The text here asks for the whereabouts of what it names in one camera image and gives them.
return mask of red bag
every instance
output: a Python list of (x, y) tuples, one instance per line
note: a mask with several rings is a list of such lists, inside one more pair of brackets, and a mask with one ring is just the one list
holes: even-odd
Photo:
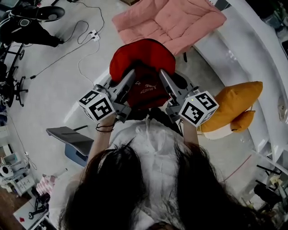
[(172, 76), (175, 58), (170, 51), (153, 39), (143, 39), (120, 47), (110, 63), (110, 75), (116, 83), (135, 69), (136, 79), (128, 93), (128, 104), (135, 109), (163, 106), (169, 99), (159, 78), (164, 69)]

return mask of person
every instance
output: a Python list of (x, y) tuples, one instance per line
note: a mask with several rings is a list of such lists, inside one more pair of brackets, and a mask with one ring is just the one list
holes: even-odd
[(182, 137), (154, 114), (100, 122), (87, 166), (51, 196), (59, 229), (274, 229), (218, 182), (193, 125), (183, 120)]

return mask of white cable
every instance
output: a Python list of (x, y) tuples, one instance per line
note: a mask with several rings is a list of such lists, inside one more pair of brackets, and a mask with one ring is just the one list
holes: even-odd
[(97, 42), (98, 42), (98, 48), (97, 48), (97, 50), (96, 50), (95, 52), (93, 52), (93, 53), (87, 54), (86, 56), (84, 56), (83, 58), (81, 58), (80, 61), (78, 62), (78, 71), (79, 71), (79, 73), (80, 73), (83, 77), (87, 78), (87, 79), (93, 84), (93, 86), (94, 86), (93, 81), (91, 81), (88, 77), (86, 77), (85, 75), (83, 75), (83, 74), (81, 73), (81, 70), (80, 70), (79, 65), (80, 65), (80, 62), (81, 62), (84, 58), (86, 58), (86, 57), (88, 57), (88, 56), (91, 56), (91, 55), (93, 55), (93, 54), (95, 54), (95, 53), (97, 53), (97, 52), (99, 51), (99, 49), (100, 49), (99, 40), (98, 40)]

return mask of orange pillow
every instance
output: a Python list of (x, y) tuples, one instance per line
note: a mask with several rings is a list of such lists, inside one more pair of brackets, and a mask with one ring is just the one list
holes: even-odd
[(230, 124), (231, 131), (240, 133), (247, 129), (253, 121), (255, 111), (246, 111), (236, 117)]
[(212, 132), (231, 123), (254, 104), (262, 89), (263, 83), (260, 81), (225, 87), (215, 97), (219, 108), (208, 121), (201, 125), (202, 132)]

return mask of long dark hair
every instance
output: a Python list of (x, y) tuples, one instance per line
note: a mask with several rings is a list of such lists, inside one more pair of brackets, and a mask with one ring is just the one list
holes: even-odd
[[(176, 143), (175, 152), (178, 219), (186, 230), (274, 229), (263, 215), (243, 207), (226, 192), (202, 147), (191, 144), (181, 150)], [(129, 230), (134, 209), (146, 196), (141, 164), (130, 142), (105, 150), (89, 163), (60, 216), (59, 229)]]

